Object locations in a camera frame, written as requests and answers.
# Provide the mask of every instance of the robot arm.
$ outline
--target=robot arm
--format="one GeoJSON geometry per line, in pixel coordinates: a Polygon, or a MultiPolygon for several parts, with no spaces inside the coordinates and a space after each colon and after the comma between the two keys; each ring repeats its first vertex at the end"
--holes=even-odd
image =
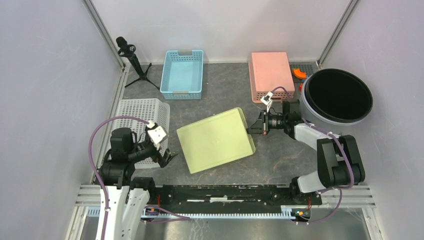
{"type": "MultiPolygon", "coordinates": [[[[348,185],[349,171],[345,161],[337,159],[337,155],[341,156],[342,153],[335,141],[302,121],[299,104],[299,100],[289,99],[283,102],[282,113],[271,114],[269,108],[261,111],[258,120],[247,129],[247,133],[267,135],[271,129],[282,129],[292,139],[316,150],[317,171],[293,178],[290,187],[294,195],[348,185]]],[[[351,135],[334,135],[347,155],[353,171],[354,183],[363,182],[365,171],[355,138],[351,135]]]]}
{"type": "Polygon", "coordinates": [[[109,199],[100,190],[100,209],[105,209],[109,202],[107,227],[104,226],[105,211],[100,211],[96,239],[101,239],[105,229],[105,240],[134,239],[140,216],[149,200],[156,197],[155,183],[150,177],[134,177],[134,164],[151,158],[164,168],[177,153],[167,149],[162,156],[160,143],[168,138],[168,133],[161,126],[149,121],[145,129],[143,142],[134,142],[130,128],[121,127],[112,131],[110,150],[103,158],[99,174],[103,180],[109,199]]]}

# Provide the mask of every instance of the plastic tray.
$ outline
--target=plastic tray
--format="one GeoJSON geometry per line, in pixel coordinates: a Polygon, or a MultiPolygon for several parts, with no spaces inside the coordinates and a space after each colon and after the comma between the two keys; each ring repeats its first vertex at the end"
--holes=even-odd
{"type": "Polygon", "coordinates": [[[256,148],[246,128],[245,115],[236,107],[177,129],[190,173],[252,155],[256,148]]]}
{"type": "Polygon", "coordinates": [[[252,101],[261,103],[261,98],[278,86],[284,87],[274,92],[272,99],[281,101],[295,94],[289,59],[285,52],[253,52],[249,61],[250,89],[252,101]]]}
{"type": "Polygon", "coordinates": [[[166,100],[202,98],[203,50],[170,50],[163,64],[160,92],[166,100]]]}

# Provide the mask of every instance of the yellow-green tray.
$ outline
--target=yellow-green tray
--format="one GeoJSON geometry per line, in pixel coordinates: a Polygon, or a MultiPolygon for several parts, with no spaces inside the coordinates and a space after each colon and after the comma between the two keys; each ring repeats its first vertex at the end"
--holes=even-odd
{"type": "Polygon", "coordinates": [[[256,148],[246,128],[245,115],[236,107],[177,129],[190,173],[252,155],[256,148]]]}

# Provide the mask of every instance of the orange object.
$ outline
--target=orange object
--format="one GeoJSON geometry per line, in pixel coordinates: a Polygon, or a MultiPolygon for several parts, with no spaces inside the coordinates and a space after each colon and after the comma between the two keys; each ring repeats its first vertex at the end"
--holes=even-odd
{"type": "Polygon", "coordinates": [[[285,52],[253,52],[249,61],[249,76],[252,101],[261,103],[261,98],[274,88],[282,89],[274,92],[275,101],[292,98],[295,93],[289,59],[285,52]]]}
{"type": "Polygon", "coordinates": [[[299,68],[293,68],[293,74],[298,79],[307,79],[308,75],[306,72],[302,72],[299,68]]]}

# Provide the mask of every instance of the cable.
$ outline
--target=cable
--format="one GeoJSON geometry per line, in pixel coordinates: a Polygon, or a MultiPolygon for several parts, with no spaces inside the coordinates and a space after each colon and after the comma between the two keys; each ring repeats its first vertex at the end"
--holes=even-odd
{"type": "MultiPolygon", "coordinates": [[[[352,171],[352,167],[351,167],[351,163],[349,162],[348,156],[345,153],[345,150],[342,147],[342,144],[340,144],[339,140],[337,139],[336,136],[334,136],[331,132],[327,132],[322,130],[321,128],[316,127],[315,125],[307,122],[304,118],[302,118],[302,121],[310,128],[317,130],[318,132],[321,132],[327,136],[329,136],[330,138],[332,138],[335,142],[335,144],[337,145],[338,149],[341,152],[341,155],[344,158],[344,162],[346,163],[346,167],[347,167],[347,171],[349,172],[349,177],[350,177],[350,182],[348,186],[339,186],[339,189],[350,189],[351,187],[353,187],[353,185],[355,184],[355,177],[354,177],[354,172],[352,171]]],[[[321,193],[325,193],[328,190],[331,190],[332,188],[329,189],[325,189],[323,191],[320,191],[321,193]]]]}
{"type": "Polygon", "coordinates": [[[308,212],[309,210],[311,210],[312,208],[312,201],[311,201],[311,197],[307,198],[307,209],[306,212],[308,212]]]}
{"type": "Polygon", "coordinates": [[[167,219],[167,220],[163,220],[163,221],[147,221],[146,224],[163,224],[163,223],[169,223],[169,222],[185,221],[185,220],[189,220],[190,219],[190,217],[188,217],[188,216],[181,216],[181,215],[175,214],[175,213],[170,212],[170,211],[168,211],[166,209],[163,209],[160,206],[147,205],[144,208],[145,209],[150,209],[150,208],[159,209],[162,212],[165,212],[167,214],[170,214],[172,216],[175,216],[175,217],[178,217],[179,218],[179,219],[167,219]]]}
{"type": "Polygon", "coordinates": [[[274,92],[275,92],[275,91],[277,91],[278,89],[282,89],[282,90],[284,90],[284,92],[285,92],[285,94],[287,95],[287,97],[289,97],[289,92],[287,92],[287,90],[286,90],[283,86],[278,86],[278,87],[274,88],[274,89],[271,91],[271,93],[273,93],[273,94],[274,94],[274,92]]]}
{"type": "Polygon", "coordinates": [[[274,110],[274,113],[276,114],[276,115],[283,115],[283,113],[282,112],[278,112],[278,111],[276,111],[273,107],[271,107],[270,108],[270,110],[274,110]]]}
{"type": "Polygon", "coordinates": [[[103,127],[105,124],[112,122],[113,120],[117,120],[117,119],[132,119],[132,120],[142,122],[146,125],[149,124],[147,121],[140,119],[140,118],[137,118],[137,117],[133,117],[133,116],[114,116],[114,117],[111,117],[111,118],[103,121],[102,123],[100,123],[95,128],[93,133],[91,134],[90,141],[88,142],[88,159],[90,161],[91,168],[94,171],[95,177],[97,178],[98,183],[100,184],[100,187],[103,190],[104,199],[105,199],[105,208],[104,208],[105,213],[104,213],[104,218],[103,218],[103,227],[101,228],[100,240],[105,240],[106,225],[107,225],[107,222],[108,222],[108,213],[109,213],[109,194],[108,194],[108,190],[106,189],[105,183],[103,182],[102,178],[100,177],[100,174],[97,171],[96,165],[95,165],[94,160],[93,160],[93,150],[92,150],[93,140],[94,140],[94,137],[96,136],[96,133],[100,130],[101,127],[103,127]]]}
{"type": "MultiPolygon", "coordinates": [[[[330,214],[328,214],[327,216],[325,216],[325,217],[323,217],[323,218],[321,218],[321,219],[314,220],[314,221],[309,221],[309,222],[298,222],[298,221],[295,221],[296,225],[309,225],[309,224],[316,224],[316,223],[322,222],[322,221],[324,221],[324,220],[328,219],[329,217],[331,217],[331,216],[332,216],[332,215],[336,212],[336,210],[337,210],[337,209],[339,209],[340,204],[342,203],[342,198],[343,198],[342,189],[350,189],[350,188],[354,185],[355,180],[354,180],[354,172],[352,171],[352,167],[351,167],[351,164],[350,164],[350,162],[349,162],[348,156],[346,155],[345,150],[343,149],[342,144],[340,144],[340,142],[339,142],[339,140],[337,139],[337,137],[336,137],[336,136],[334,136],[331,132],[326,132],[326,131],[324,131],[324,130],[322,130],[322,129],[318,128],[318,127],[316,127],[315,125],[313,125],[313,124],[311,124],[311,123],[307,122],[304,118],[302,118],[302,121],[303,121],[303,122],[304,122],[304,123],[305,123],[308,127],[312,128],[312,129],[315,129],[315,130],[317,130],[318,132],[321,132],[321,133],[323,133],[323,134],[325,134],[325,135],[329,136],[330,138],[332,138],[332,139],[335,141],[335,144],[337,145],[338,149],[339,149],[339,150],[340,150],[340,152],[341,152],[341,155],[342,155],[342,156],[343,156],[343,158],[344,158],[344,162],[346,163],[346,167],[347,167],[347,170],[348,170],[348,172],[349,172],[349,177],[350,177],[350,182],[349,182],[349,185],[348,185],[348,186],[339,186],[339,187],[338,187],[338,191],[340,192],[340,197],[339,197],[339,199],[338,199],[338,203],[337,203],[337,205],[336,205],[336,206],[335,206],[335,208],[334,208],[334,209],[330,212],[330,214]]],[[[324,190],[320,190],[319,192],[320,192],[320,194],[322,194],[322,193],[325,193],[325,192],[327,192],[327,191],[329,191],[329,190],[331,190],[331,189],[332,189],[332,188],[327,188],[327,189],[324,189],[324,190]]]]}
{"type": "Polygon", "coordinates": [[[339,188],[338,191],[340,192],[340,198],[338,199],[338,203],[335,206],[335,208],[330,212],[330,214],[328,214],[327,216],[320,218],[318,220],[313,220],[313,221],[309,221],[309,222],[300,222],[300,221],[292,221],[294,223],[296,223],[296,225],[309,225],[309,224],[317,224],[319,222],[322,222],[326,219],[328,219],[329,217],[331,217],[336,211],[337,209],[339,209],[340,204],[342,203],[342,190],[339,188]]]}
{"type": "Polygon", "coordinates": [[[146,134],[146,133],[145,133],[145,132],[142,132],[142,133],[140,134],[140,137],[138,138],[137,143],[139,143],[139,142],[142,140],[142,136],[143,136],[143,134],[146,134]]]}
{"type": "Polygon", "coordinates": [[[112,152],[112,148],[110,148],[109,150],[107,150],[106,154],[103,157],[103,160],[101,161],[101,164],[103,164],[104,162],[108,161],[109,156],[111,155],[112,152]]]}
{"type": "MultiPolygon", "coordinates": [[[[137,141],[137,133],[135,131],[132,131],[131,133],[134,135],[134,141],[137,141]]],[[[138,141],[134,143],[134,148],[132,149],[132,151],[135,151],[137,149],[137,146],[139,145],[138,143],[138,141]]]]}
{"type": "Polygon", "coordinates": [[[302,215],[299,215],[299,217],[302,218],[302,219],[304,219],[304,220],[306,220],[306,221],[309,221],[309,219],[310,219],[310,218],[306,218],[306,217],[304,217],[302,215]]]}

